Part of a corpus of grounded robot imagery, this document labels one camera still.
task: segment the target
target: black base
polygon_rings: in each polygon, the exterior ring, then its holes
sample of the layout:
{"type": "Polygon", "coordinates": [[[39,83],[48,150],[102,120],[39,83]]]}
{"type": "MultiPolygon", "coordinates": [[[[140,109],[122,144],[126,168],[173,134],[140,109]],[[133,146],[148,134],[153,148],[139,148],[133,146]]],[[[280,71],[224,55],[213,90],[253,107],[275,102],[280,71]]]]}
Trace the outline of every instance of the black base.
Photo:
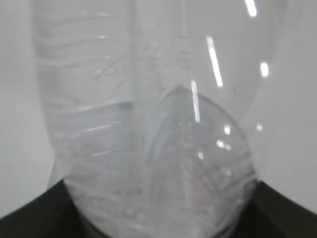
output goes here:
{"type": "MultiPolygon", "coordinates": [[[[106,238],[81,219],[61,181],[0,220],[0,238],[106,238]]],[[[317,238],[317,215],[261,183],[232,238],[317,238]]]]}

